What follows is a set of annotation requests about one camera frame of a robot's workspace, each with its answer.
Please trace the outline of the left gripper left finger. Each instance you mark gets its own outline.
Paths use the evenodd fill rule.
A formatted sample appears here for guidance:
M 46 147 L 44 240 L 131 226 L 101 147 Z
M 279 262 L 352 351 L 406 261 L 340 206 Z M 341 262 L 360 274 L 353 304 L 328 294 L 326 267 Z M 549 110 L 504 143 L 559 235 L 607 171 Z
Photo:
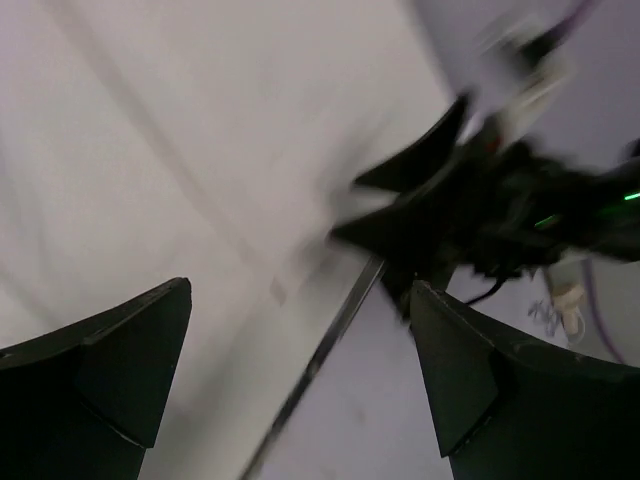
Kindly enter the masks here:
M 2 478 L 137 478 L 191 311 L 191 283 L 177 277 L 2 349 Z

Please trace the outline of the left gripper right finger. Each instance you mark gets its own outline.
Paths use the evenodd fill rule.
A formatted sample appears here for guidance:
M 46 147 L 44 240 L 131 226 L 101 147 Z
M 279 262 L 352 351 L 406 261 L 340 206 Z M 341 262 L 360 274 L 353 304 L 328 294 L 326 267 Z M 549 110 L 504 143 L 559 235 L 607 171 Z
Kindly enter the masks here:
M 457 479 L 635 479 L 639 371 L 540 340 L 422 282 L 415 339 Z

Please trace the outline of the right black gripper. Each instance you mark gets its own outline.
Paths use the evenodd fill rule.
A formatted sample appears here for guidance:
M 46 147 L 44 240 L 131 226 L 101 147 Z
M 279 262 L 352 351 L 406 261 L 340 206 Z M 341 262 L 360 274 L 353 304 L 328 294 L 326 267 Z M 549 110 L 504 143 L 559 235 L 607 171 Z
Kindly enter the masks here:
M 458 94 L 425 134 L 352 181 L 406 193 L 442 168 L 444 194 L 400 198 L 334 225 L 329 238 L 427 280 L 461 265 L 486 278 L 518 278 L 568 250 L 638 261 L 638 141 L 612 169 L 573 169 L 525 139 L 505 148 L 457 145 L 469 107 L 470 95 Z

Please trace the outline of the white green raglan t-shirt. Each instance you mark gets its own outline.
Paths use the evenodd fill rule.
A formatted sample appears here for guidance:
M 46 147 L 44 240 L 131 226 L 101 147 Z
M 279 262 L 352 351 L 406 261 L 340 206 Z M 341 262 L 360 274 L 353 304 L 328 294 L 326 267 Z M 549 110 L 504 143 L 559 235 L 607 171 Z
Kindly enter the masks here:
M 3 2 L 2 344 L 181 276 L 188 383 L 299 372 L 338 192 L 450 97 L 405 1 Z

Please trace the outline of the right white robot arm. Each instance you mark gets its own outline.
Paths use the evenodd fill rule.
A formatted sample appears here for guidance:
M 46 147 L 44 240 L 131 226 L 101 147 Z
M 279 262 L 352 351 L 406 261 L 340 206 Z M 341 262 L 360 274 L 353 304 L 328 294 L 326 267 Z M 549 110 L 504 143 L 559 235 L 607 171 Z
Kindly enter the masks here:
M 475 94 L 460 92 L 425 134 L 354 180 L 395 199 L 335 225 L 330 238 L 420 278 L 449 264 L 503 282 L 568 250 L 637 261 L 638 143 L 621 165 L 595 173 L 540 152 L 524 132 L 561 81 L 557 50 L 587 7 L 580 2 L 549 27 L 520 23 L 496 34 L 489 45 L 515 77 L 509 100 L 464 136 Z

